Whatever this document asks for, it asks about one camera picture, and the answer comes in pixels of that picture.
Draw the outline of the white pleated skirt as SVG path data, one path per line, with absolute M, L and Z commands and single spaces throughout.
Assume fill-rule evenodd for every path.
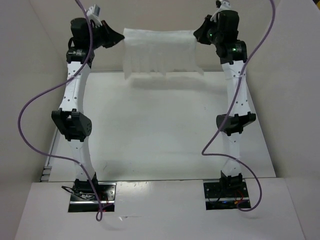
M 125 28 L 124 78 L 132 73 L 150 74 L 174 71 L 204 74 L 196 63 L 197 40 L 193 30 L 153 31 Z

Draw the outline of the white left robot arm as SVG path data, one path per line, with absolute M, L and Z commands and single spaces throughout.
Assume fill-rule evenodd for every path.
M 65 87 L 62 102 L 51 118 L 59 132 L 67 140 L 75 162 L 76 177 L 70 192 L 80 198 L 94 200 L 99 196 L 100 188 L 96 171 L 93 168 L 89 136 L 92 121 L 84 114 L 84 93 L 91 72 L 95 49 L 111 48 L 125 37 L 114 31 L 102 20 L 75 18 L 70 22 L 72 37 L 68 42 L 66 62 L 68 73 L 73 77 Z

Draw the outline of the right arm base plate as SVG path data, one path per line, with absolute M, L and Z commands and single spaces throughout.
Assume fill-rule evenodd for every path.
M 237 205 L 241 209 L 250 209 L 251 203 L 247 184 L 243 181 L 236 189 L 222 190 L 219 180 L 203 182 L 206 210 L 231 210 Z

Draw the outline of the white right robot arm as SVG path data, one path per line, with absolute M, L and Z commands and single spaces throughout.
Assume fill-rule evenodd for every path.
M 239 189 L 243 175 L 238 159 L 244 128 L 256 120 L 248 102 L 246 86 L 246 43 L 238 39 L 239 14 L 230 9 L 207 15 L 193 35 L 200 44 L 214 45 L 227 83 L 227 113 L 216 117 L 222 134 L 224 156 L 227 160 L 220 171 L 219 191 L 229 197 Z

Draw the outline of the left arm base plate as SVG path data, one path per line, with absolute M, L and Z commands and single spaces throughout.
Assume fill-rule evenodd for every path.
M 115 211 L 116 186 L 115 182 L 103 182 L 97 186 L 96 192 L 103 212 Z M 97 212 L 100 209 L 91 186 L 85 190 L 76 189 L 74 186 L 62 186 L 61 188 L 70 194 L 69 213 Z

